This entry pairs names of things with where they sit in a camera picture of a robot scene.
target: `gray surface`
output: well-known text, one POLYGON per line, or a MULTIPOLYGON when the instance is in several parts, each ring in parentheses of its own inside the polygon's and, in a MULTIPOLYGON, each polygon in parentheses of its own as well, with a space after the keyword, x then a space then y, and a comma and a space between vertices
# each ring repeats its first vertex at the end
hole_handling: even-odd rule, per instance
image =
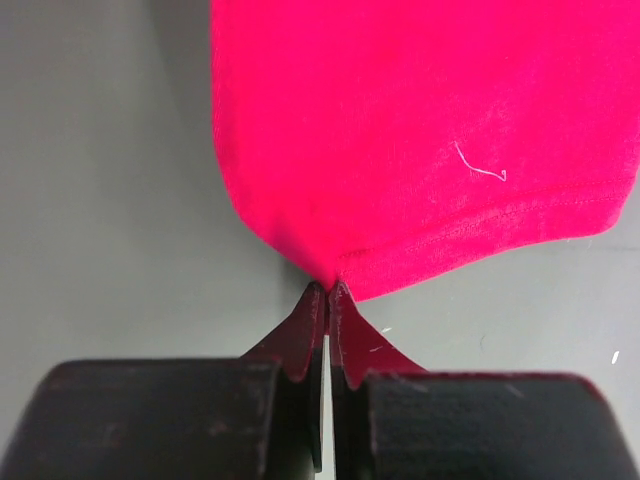
MULTIPOLYGON (((206 0, 5 0, 0 22, 2 444, 56 362, 236 355, 307 279, 224 192, 206 0)), ((496 256, 362 310, 428 368, 589 376, 637 456, 639 292, 636 191, 605 235, 496 256)))

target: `stitched seam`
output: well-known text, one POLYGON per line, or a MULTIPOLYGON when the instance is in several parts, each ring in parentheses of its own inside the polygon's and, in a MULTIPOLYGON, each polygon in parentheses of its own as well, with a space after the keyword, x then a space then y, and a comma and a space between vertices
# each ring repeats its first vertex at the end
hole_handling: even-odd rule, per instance
MULTIPOLYGON (((491 220, 495 220, 497 218, 506 217, 506 216, 509 216, 509 215, 515 215, 516 213, 526 213, 526 212, 531 212, 531 211, 534 211, 534 210, 541 210, 541 209, 549 208, 549 207, 580 205, 580 204, 585 204, 585 203, 596 203, 596 202, 608 202, 608 201, 613 201, 613 200, 621 200, 621 199, 624 199, 626 197, 627 197, 626 195, 618 195, 618 196, 612 196, 612 197, 593 198, 593 199, 590 199, 590 200, 581 200, 581 201, 578 201, 578 202, 547 203, 547 204, 544 204, 544 205, 537 205, 535 207, 529 207, 529 208, 524 208, 524 209, 515 209, 515 210, 513 210, 511 212, 501 213, 499 215, 494 215, 494 216, 489 217, 489 218, 484 218, 484 219, 482 219, 482 220, 480 220, 478 222, 472 223, 470 225, 465 225, 462 228, 458 228, 458 229, 453 230, 451 232, 447 232, 447 233, 445 233, 443 235, 439 235, 439 236, 437 236, 435 238, 429 239, 428 241, 419 242, 419 244, 420 244, 420 246, 431 245, 432 243, 435 243, 435 242, 437 242, 439 240, 443 240, 445 238, 454 236, 454 235, 456 235, 456 234, 458 234, 460 232, 463 232, 464 230, 467 230, 467 229, 470 229, 470 228, 473 228, 473 227, 477 227, 478 225, 482 225, 483 223, 489 222, 491 220)), ((411 239, 411 238, 417 237, 418 235, 419 234, 416 233, 414 235, 409 236, 408 238, 411 239)), ((373 248, 368 248, 366 250, 360 250, 360 251, 357 251, 357 252, 352 252, 352 253, 349 253, 349 254, 346 254, 346 255, 342 255, 342 256, 338 257, 338 259, 342 260, 342 259, 346 259, 346 258, 359 256, 359 255, 364 255, 364 254, 367 254, 367 253, 371 252, 372 250, 379 250, 380 248, 386 248, 387 246, 391 246, 392 243, 395 243, 395 242, 389 242, 389 243, 387 243, 385 245, 380 245, 378 247, 373 247, 373 248)))
MULTIPOLYGON (((604 180, 604 181, 599 181, 599 182, 585 182, 585 183, 573 183, 573 184, 565 184, 565 185, 554 185, 552 187, 544 187, 544 188, 539 188, 539 189, 535 189, 535 190, 527 190, 526 192, 522 192, 519 193, 517 195, 514 196, 510 196, 510 197, 505 197, 503 199, 500 200, 496 200, 493 202, 486 202, 480 206, 474 206, 473 208, 465 208, 462 209, 460 211, 457 211, 455 213, 452 213, 450 215, 447 215, 445 217, 441 217, 438 220, 435 220, 434 222, 430 223, 429 225, 426 225, 423 228, 419 228, 411 233, 409 233, 409 235, 406 238, 412 238, 418 235, 421 235, 423 231, 428 230, 428 229, 432 229, 432 228, 437 228, 443 224, 445 224, 446 222, 450 221, 453 218, 456 217, 460 217, 463 218, 465 216, 469 216, 469 215, 473 215, 474 212, 479 212, 482 209, 486 208, 486 207, 496 207, 498 205, 502 205, 502 204, 508 204, 510 202, 513 201, 517 201, 523 197, 527 197, 529 195, 534 195, 536 193, 542 193, 542 192, 549 192, 549 191, 554 191, 554 190, 564 190, 564 189, 578 189, 578 188, 583 188, 583 187, 589 187, 589 186, 596 186, 596 185, 611 185, 611 184, 623 184, 623 183, 627 183, 627 182, 633 182, 635 180, 635 177, 622 177, 622 178, 618 178, 618 179, 612 179, 612 180, 604 180)), ((621 197, 615 197, 615 198, 625 198, 626 194, 621 196, 621 197)), ((582 202, 569 202, 568 204, 576 204, 576 203, 582 203, 582 202)), ((548 207, 548 206, 553 206, 553 204, 544 204, 541 205, 539 207, 535 207, 535 208, 544 208, 544 207, 548 207)), ((387 246, 391 246, 394 243, 398 243, 402 240, 400 240, 401 237, 396 237, 392 240, 388 240, 386 242, 383 242, 381 244, 378 245, 374 245, 372 247, 365 247, 365 248, 361 248, 358 250, 353 250, 351 252, 347 252, 347 253, 343 253, 341 255, 338 256, 338 260, 342 260, 342 259, 347 259, 349 257, 355 257, 355 256, 359 256, 359 255, 364 255, 367 252, 371 251, 371 250, 378 250, 380 248, 386 248, 387 246)))

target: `white thread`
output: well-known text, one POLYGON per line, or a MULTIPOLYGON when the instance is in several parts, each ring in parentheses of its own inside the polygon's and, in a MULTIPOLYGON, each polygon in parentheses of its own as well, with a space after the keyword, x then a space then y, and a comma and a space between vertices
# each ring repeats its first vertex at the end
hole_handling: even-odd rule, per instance
POLYGON ((487 170, 482 170, 480 168, 472 167, 471 165, 469 165, 469 162, 467 162, 467 159, 464 158, 464 154, 462 153, 462 150, 460 150, 460 146, 458 145, 458 142, 454 141, 453 145, 456 147, 456 150, 458 151, 458 155, 460 155, 460 158, 462 159, 464 164, 467 167, 469 167, 470 170, 473 170, 474 172, 478 172, 478 173, 483 173, 485 175, 491 175, 492 177, 496 177, 501 182, 506 182, 507 181, 507 171, 506 170, 501 170, 500 171, 500 175, 498 175, 497 173, 494 173, 494 172, 489 172, 487 170))

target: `pink cloth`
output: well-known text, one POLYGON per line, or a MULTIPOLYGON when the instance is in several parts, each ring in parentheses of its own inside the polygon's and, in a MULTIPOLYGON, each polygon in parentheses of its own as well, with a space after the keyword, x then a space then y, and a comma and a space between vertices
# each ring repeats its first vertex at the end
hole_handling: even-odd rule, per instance
POLYGON ((638 0, 212 0, 214 138, 265 242, 358 300, 617 220, 638 0))

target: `red t-shirt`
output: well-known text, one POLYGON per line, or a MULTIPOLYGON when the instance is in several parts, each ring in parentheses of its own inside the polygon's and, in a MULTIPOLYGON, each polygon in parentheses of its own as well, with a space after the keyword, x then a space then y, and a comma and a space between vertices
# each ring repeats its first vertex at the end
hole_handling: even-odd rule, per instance
POLYGON ((265 242, 356 299, 611 227, 638 0, 212 0, 215 146, 265 242))

